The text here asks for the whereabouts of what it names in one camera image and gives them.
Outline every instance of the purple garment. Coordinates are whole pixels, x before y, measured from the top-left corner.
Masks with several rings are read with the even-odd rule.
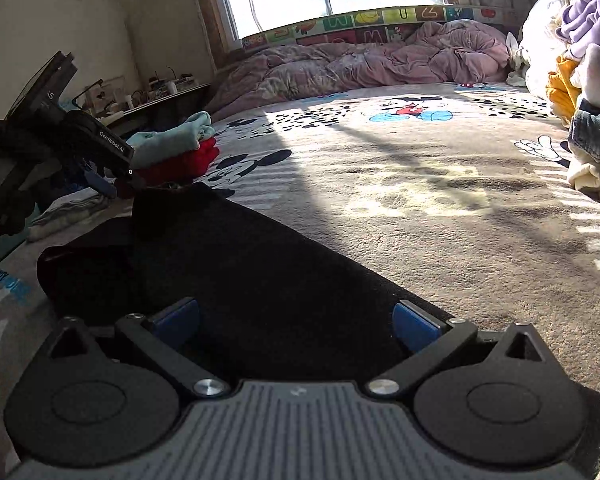
[[[591,43],[600,46],[600,0],[575,0],[562,13],[558,37],[571,43],[573,57],[582,59]]]
[[[245,60],[206,110],[220,121],[250,108],[357,88],[504,81],[504,35],[472,20],[424,23],[404,43],[276,46]]]

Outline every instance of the gray gripper base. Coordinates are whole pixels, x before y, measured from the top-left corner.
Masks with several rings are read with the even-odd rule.
[[[29,460],[11,480],[583,480],[565,463],[481,470],[435,449],[397,404],[352,383],[248,381],[195,404],[166,441],[128,462],[69,470]]]

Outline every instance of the folded red cloth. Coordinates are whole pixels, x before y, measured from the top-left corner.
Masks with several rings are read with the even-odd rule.
[[[216,139],[211,137],[200,142],[198,150],[172,156],[149,168],[136,171],[138,175],[144,178],[148,186],[159,186],[165,182],[179,182],[190,178],[193,179],[203,176],[219,153],[220,150],[216,148]],[[122,182],[117,178],[115,186],[120,198],[133,196],[133,191],[126,182]]]

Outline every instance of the metal screw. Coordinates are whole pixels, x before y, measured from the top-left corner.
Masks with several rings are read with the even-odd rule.
[[[224,392],[224,384],[217,379],[200,379],[193,385],[193,391],[204,397],[213,397]]]
[[[371,381],[366,387],[371,393],[378,396],[393,395],[400,390],[398,383],[391,379],[376,379],[375,381]]]

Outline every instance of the white wall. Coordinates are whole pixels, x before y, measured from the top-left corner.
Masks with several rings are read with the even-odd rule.
[[[0,119],[58,50],[78,68],[62,100],[100,78],[123,75],[129,92],[139,87],[119,0],[0,0]]]
[[[122,0],[142,81],[158,73],[192,73],[200,82],[214,76],[197,0]]]

